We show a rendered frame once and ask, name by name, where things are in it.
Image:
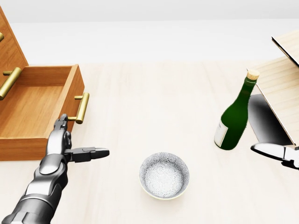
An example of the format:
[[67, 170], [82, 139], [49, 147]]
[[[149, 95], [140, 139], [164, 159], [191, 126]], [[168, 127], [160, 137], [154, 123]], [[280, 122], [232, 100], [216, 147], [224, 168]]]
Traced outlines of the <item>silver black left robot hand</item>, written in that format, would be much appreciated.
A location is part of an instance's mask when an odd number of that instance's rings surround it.
[[55, 121], [54, 129], [49, 135], [46, 155], [61, 154], [68, 162], [75, 163], [87, 162], [110, 155], [109, 150], [106, 148], [79, 147], [72, 149], [71, 133], [67, 128], [68, 116], [63, 114]]

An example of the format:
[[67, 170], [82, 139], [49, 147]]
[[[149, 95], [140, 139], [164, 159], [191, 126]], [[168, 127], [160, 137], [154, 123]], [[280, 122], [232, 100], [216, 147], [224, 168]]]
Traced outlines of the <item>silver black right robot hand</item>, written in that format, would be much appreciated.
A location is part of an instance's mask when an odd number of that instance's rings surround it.
[[252, 145], [250, 149], [263, 156], [281, 161], [285, 167], [299, 170], [299, 147], [293, 149], [278, 144], [257, 143]]

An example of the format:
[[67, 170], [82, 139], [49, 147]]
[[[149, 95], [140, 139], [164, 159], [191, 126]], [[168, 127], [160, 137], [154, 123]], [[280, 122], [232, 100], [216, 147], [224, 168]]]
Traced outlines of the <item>open wooden drawer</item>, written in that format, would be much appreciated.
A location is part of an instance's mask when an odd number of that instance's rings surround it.
[[25, 67], [0, 100], [0, 161], [42, 159], [55, 121], [76, 117], [84, 88], [78, 65]]

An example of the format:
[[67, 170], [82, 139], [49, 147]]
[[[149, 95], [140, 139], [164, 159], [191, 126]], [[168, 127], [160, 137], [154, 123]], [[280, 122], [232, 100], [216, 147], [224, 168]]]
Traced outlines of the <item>closed wooden drawer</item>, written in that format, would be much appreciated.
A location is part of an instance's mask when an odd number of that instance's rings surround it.
[[3, 75], [4, 71], [12, 71], [16, 67], [23, 69], [27, 65], [12, 39], [8, 42], [4, 42], [4, 40], [0, 42], [0, 87], [8, 78]]

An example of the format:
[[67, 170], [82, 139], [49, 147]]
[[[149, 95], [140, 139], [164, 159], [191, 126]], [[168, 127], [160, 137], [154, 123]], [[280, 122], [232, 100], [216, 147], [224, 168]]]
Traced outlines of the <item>wooden cabinet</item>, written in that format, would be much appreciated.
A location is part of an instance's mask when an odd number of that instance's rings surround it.
[[0, 100], [8, 94], [28, 62], [0, 7]]

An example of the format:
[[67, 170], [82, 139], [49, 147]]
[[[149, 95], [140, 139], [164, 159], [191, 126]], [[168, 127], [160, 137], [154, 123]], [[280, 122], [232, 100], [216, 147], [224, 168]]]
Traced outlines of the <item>green glass bottle with cork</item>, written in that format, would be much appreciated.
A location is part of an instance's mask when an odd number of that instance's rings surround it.
[[234, 149], [248, 122], [248, 104], [260, 72], [253, 69], [247, 70], [242, 88], [236, 100], [224, 111], [217, 126], [214, 142], [223, 150]]

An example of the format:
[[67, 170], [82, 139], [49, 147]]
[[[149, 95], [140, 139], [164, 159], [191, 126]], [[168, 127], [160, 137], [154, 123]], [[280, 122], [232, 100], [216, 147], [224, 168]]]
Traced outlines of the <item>pale wooden stand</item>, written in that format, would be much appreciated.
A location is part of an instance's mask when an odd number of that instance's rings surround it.
[[284, 56], [256, 66], [249, 123], [259, 142], [299, 146], [299, 29], [272, 41]]

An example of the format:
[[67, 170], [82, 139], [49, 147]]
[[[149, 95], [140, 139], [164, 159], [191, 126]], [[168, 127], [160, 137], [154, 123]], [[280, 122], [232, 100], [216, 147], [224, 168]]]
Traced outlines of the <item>grey patterned bowl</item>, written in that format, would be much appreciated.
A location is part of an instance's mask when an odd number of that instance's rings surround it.
[[178, 156], [159, 152], [148, 156], [139, 169], [142, 189], [158, 200], [172, 200], [186, 191], [190, 173], [185, 162]]

